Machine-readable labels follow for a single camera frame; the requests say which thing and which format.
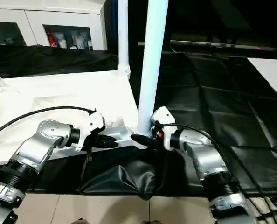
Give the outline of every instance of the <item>glass cabinet door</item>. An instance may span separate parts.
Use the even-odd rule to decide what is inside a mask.
[[[89,27],[71,27],[43,24],[51,47],[93,50]]]
[[[105,24],[100,14],[26,10],[26,15],[40,45],[107,50]]]
[[[15,22],[0,22],[0,45],[25,46],[26,43]]]
[[[24,10],[0,9],[0,45],[37,44]]]

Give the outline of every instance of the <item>black cable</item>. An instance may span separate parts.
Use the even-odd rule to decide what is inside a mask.
[[[37,111],[32,111],[26,114],[23,114],[17,118],[14,118],[13,120],[9,121],[8,123],[4,124],[2,127],[0,127],[0,132],[3,131],[6,127],[9,127],[10,125],[12,125],[13,123],[15,123],[18,120],[21,120],[25,117],[37,114],[37,113],[41,113],[41,112],[45,112],[45,111],[52,111],[52,110],[59,110],[59,109],[74,109],[74,110],[80,110],[80,111],[86,111],[90,114],[94,113],[94,111],[83,108],[83,107],[76,107],[76,106],[55,106],[55,107],[49,107],[49,108],[44,108],[44,109],[40,109]]]
[[[207,137],[208,139],[210,139],[212,141],[212,143],[217,147],[217,151],[221,154],[221,156],[223,155],[222,150],[219,147],[219,144],[217,144],[217,142],[205,131],[203,130],[199,130],[195,127],[191,127],[189,125],[184,125],[184,124],[178,124],[178,123],[170,123],[170,124],[159,124],[159,126],[161,127],[165,127],[165,126],[177,126],[177,127],[183,127],[186,129],[191,129],[194,130],[202,135],[204,135],[205,137]],[[256,186],[256,188],[258,189],[258,191],[260,192],[260,195],[262,196],[262,198],[264,199],[264,201],[266,202],[268,209],[270,210],[270,212],[273,215],[273,220],[275,223],[277,223],[275,217],[276,214],[274,212],[274,210],[271,208],[270,204],[268,203],[267,197],[265,196],[263,189],[261,188],[261,186],[257,183],[257,181],[254,179],[253,175],[249,172],[249,170],[246,168],[246,166],[244,165],[244,163],[241,161],[241,159],[239,158],[239,156],[237,155],[237,153],[230,147],[230,152],[233,155],[234,159],[236,161],[238,161],[239,165],[242,167],[242,169],[245,171],[245,173],[247,174],[247,176],[249,177],[249,179],[252,181],[252,183]],[[225,160],[225,162],[227,163],[227,165],[230,167],[229,162],[227,160],[227,158],[225,156],[222,156]]]

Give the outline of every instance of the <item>black tarp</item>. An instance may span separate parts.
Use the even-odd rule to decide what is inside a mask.
[[[112,70],[107,52],[0,46],[0,75],[19,77]],[[141,55],[130,83],[138,101]],[[251,196],[258,190],[229,153],[232,148],[268,195],[277,195],[277,94],[247,58],[163,54],[155,109],[210,133]],[[125,147],[49,161],[30,192],[82,195],[204,196],[191,159],[161,149]]]

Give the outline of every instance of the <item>bottle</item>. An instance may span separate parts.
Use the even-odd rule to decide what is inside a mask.
[[[67,43],[64,37],[63,32],[55,32],[55,37],[57,38],[58,44],[60,48],[67,48]]]
[[[56,41],[55,41],[54,37],[52,36],[51,31],[49,29],[46,30],[46,35],[47,35],[50,46],[53,48],[56,48],[57,47]]]
[[[88,46],[89,46],[89,50],[92,51],[93,50],[92,41],[88,40]]]

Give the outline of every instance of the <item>robotic arm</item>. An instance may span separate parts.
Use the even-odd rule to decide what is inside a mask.
[[[28,187],[42,171],[55,148],[72,147],[80,151],[87,139],[95,144],[91,147],[102,145],[92,138],[105,129],[102,115],[94,112],[89,116],[88,124],[84,128],[74,128],[55,120],[45,120],[39,124],[36,133],[21,144],[0,169],[0,224],[16,223],[18,217],[12,209],[19,207]]]
[[[166,107],[159,108],[152,116],[153,141],[164,149],[183,150],[191,156],[196,173],[210,201],[210,210],[218,224],[255,224],[257,220],[240,192],[238,183],[228,171],[215,145],[209,138],[194,130],[178,130],[175,118]],[[142,136],[133,140],[147,143]]]

